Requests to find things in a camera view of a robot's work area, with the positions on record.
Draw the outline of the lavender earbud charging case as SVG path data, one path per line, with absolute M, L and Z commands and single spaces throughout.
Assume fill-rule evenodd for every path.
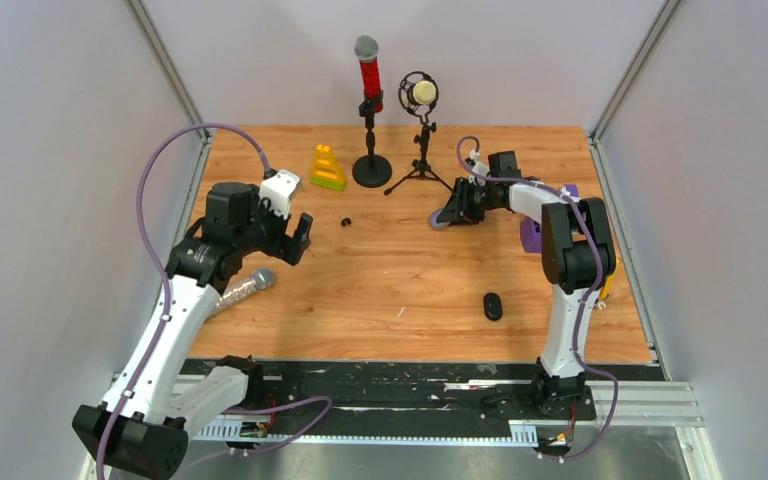
M 442 230 L 450 225 L 449 221 L 443 221 L 440 219 L 442 211 L 440 209 L 432 212 L 428 219 L 428 224 L 433 230 Z

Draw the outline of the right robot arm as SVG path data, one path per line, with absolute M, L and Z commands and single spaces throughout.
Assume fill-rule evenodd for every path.
M 616 268 L 605 204 L 522 176 L 512 151 L 492 154 L 483 163 L 478 151 L 471 150 L 462 164 L 468 177 L 456 180 L 446 205 L 429 222 L 437 229 L 475 225 L 486 212 L 506 209 L 538 225 L 552 307 L 549 334 L 527 397 L 537 413 L 556 417 L 571 399 L 584 395 L 582 355 L 590 316 Z

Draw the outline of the black earbud charging case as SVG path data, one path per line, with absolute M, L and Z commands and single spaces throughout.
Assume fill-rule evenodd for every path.
M 499 321 L 503 314 L 501 297 L 495 292 L 488 292 L 482 298 L 483 311 L 489 321 Z

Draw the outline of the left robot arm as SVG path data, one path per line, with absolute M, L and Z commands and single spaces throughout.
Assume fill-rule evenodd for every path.
M 258 411 L 266 400 L 262 368 L 228 356 L 180 395 L 178 374 L 203 323 L 220 302 L 245 256 L 261 252 L 289 265 L 310 245 L 313 219 L 302 214 L 286 232 L 300 179 L 281 170 L 260 184 L 224 182 L 172 249 L 161 270 L 162 290 L 147 327 L 119 377 L 96 406 L 82 405 L 72 427 L 92 454 L 97 473 L 107 466 L 148 479 L 169 479 L 192 437 L 232 406 Z

